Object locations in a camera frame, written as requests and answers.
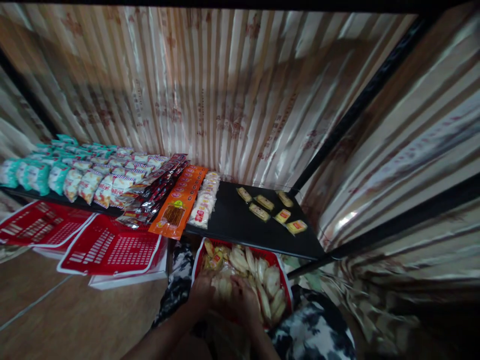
wooden floor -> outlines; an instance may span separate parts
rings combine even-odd
[[[56,266],[31,250],[0,264],[0,359],[119,359],[150,328],[167,287],[100,291]]]

orange snack package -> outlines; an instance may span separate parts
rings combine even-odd
[[[189,165],[168,194],[149,232],[180,240],[208,169]]]

hand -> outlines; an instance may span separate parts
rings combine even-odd
[[[187,304],[191,305],[200,315],[204,315],[212,306],[215,288],[211,284],[214,274],[213,271],[201,272],[190,289]]]
[[[238,320],[247,329],[262,327],[262,314],[256,289],[253,290],[240,276],[232,275],[231,301],[237,311]]]

person's leg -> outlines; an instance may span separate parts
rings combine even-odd
[[[325,295],[291,288],[294,311],[268,335],[282,359],[355,359],[355,345],[342,313]]]
[[[190,244],[186,241],[176,241],[173,247],[168,287],[161,298],[160,310],[151,325],[152,328],[156,328],[168,319],[189,298],[193,265],[194,256]]]

red tray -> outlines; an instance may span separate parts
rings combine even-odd
[[[113,217],[96,214],[72,240],[56,269],[77,275],[135,275],[150,269],[161,236],[148,226],[133,230]]]
[[[92,218],[89,211],[34,201],[0,222],[0,243],[59,248]]]
[[[196,252],[195,262],[193,263],[193,272],[192,272],[192,277],[191,277],[191,285],[192,286],[194,284],[195,279],[197,278],[197,276],[200,273],[200,270],[201,270],[200,267],[202,266],[202,260],[201,259],[203,258],[204,254],[207,253],[207,250],[205,249],[205,246],[204,246],[205,239],[209,239],[214,247],[226,246],[227,248],[231,249],[232,245],[233,245],[231,242],[226,242],[226,241],[221,241],[221,240],[218,240],[218,239],[212,239],[212,238],[209,238],[209,237],[204,237],[201,240],[200,248]],[[250,246],[249,246],[249,248],[250,248],[254,257],[263,258],[268,262],[269,266],[276,265],[280,269],[280,284],[281,284],[281,287],[285,290],[285,299],[286,299],[286,305],[287,305],[286,309],[285,309],[285,312],[283,313],[282,318],[285,317],[286,315],[290,315],[294,310],[294,307],[293,307],[293,297],[294,296],[292,295],[292,289],[290,288],[290,283],[289,283],[289,280],[287,278],[287,273],[285,272],[285,269],[282,265],[282,261],[280,260],[278,255],[276,255],[275,253],[273,253],[271,251],[261,250],[261,249],[257,249],[257,248],[250,247]],[[234,317],[229,318],[229,320],[233,321],[234,323],[237,323],[237,320]]]

